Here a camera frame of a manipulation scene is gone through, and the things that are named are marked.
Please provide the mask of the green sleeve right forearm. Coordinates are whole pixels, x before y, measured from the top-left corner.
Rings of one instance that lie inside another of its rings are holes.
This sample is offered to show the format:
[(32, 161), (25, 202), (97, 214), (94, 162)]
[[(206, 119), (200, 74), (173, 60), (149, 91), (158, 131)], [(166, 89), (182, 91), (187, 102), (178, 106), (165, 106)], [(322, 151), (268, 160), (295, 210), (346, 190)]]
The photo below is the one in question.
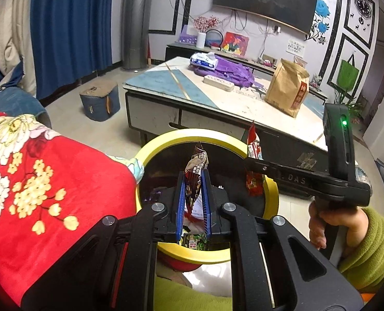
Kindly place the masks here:
[(384, 283), (384, 217), (368, 207), (364, 240), (339, 263), (339, 271), (360, 293), (376, 293)]

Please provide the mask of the right hand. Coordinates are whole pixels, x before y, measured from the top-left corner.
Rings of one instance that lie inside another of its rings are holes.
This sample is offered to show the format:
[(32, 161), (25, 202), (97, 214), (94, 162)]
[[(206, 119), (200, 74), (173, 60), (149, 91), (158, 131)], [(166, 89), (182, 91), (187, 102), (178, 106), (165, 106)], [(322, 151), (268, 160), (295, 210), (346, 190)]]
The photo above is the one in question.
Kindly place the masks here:
[(308, 212), (310, 216), (309, 238), (317, 250), (327, 248), (326, 226), (347, 228), (344, 246), (346, 255), (358, 248), (367, 234), (369, 219), (360, 208), (318, 211), (315, 201), (313, 201), (308, 207)]

